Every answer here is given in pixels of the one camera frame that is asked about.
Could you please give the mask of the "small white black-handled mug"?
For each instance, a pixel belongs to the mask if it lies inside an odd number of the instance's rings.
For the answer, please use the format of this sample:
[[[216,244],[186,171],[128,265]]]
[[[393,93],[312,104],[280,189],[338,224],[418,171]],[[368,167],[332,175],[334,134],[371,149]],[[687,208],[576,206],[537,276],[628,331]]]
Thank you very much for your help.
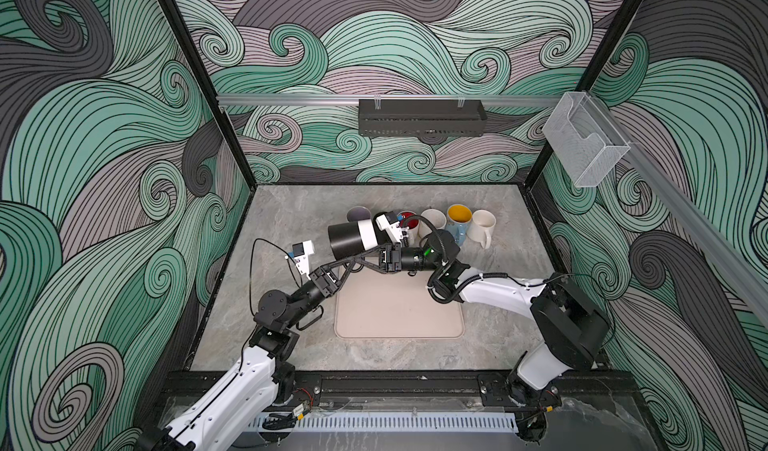
[[[330,225],[327,228],[333,256],[344,259],[389,242],[372,219]]]

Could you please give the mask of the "cream white mug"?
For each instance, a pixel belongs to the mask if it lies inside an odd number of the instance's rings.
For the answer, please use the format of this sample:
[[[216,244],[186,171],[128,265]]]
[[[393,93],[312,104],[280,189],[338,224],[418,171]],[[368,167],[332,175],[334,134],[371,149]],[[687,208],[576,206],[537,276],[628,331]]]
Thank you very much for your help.
[[[415,213],[412,211],[401,211],[398,214],[399,225],[403,230],[403,236],[408,246],[416,246],[419,239],[420,222],[418,218],[414,218],[414,215]]]

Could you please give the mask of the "cream speckled mug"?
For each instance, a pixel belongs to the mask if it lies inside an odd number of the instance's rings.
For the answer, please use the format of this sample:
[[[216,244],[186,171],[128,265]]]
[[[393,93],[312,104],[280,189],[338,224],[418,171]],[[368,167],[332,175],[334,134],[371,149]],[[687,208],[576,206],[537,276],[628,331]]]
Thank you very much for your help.
[[[436,229],[444,229],[447,224],[446,215],[438,209],[426,209],[420,213],[422,219],[418,227],[420,238],[426,237],[432,232],[432,228],[427,224],[429,221]]]

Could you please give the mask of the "blue butterfly mug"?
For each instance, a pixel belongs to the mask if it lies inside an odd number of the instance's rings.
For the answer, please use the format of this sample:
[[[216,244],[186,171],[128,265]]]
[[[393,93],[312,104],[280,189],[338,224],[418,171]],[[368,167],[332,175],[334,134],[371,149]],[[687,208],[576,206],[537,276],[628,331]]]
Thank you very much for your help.
[[[472,220],[472,211],[463,204],[453,204],[448,208],[446,216],[445,229],[454,238],[456,244],[461,247],[466,240],[466,233]]]

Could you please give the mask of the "black mug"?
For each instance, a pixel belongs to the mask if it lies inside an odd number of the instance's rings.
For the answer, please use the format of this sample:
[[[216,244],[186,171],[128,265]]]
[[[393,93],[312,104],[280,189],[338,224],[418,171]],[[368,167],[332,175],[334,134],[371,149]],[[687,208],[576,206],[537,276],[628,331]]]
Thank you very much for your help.
[[[389,225],[389,219],[387,212],[379,212],[374,216],[374,223],[377,227],[387,227]]]

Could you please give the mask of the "pink iridescent mug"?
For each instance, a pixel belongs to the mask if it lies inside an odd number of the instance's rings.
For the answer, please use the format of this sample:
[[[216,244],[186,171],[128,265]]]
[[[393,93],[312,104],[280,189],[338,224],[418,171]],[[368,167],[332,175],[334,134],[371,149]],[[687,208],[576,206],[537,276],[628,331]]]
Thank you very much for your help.
[[[348,222],[358,222],[372,219],[371,211],[365,206],[354,206],[346,213]]]

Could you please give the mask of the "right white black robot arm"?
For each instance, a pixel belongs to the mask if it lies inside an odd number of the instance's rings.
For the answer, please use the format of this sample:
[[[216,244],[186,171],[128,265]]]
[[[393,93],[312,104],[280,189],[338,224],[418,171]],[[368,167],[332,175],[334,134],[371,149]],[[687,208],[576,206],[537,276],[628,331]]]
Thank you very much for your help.
[[[553,380],[596,364],[611,329],[607,314],[567,274],[524,279],[486,272],[460,261],[459,253],[454,238],[438,230],[419,246],[380,244],[354,256],[353,262],[381,274],[426,271],[426,289],[439,304],[483,304],[534,321],[542,341],[508,375],[509,399],[520,406],[552,405],[557,400]]]

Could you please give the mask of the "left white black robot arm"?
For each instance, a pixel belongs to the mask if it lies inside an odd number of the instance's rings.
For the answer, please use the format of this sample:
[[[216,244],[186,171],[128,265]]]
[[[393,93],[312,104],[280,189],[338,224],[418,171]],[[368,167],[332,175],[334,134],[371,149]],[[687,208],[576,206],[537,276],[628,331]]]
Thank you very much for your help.
[[[164,428],[140,434],[137,450],[227,450],[247,424],[275,402],[291,399],[295,367],[288,362],[303,329],[299,322],[340,291],[349,276],[371,264],[354,256],[311,271],[288,294],[265,292],[257,303],[256,326],[236,363],[190,408]]]

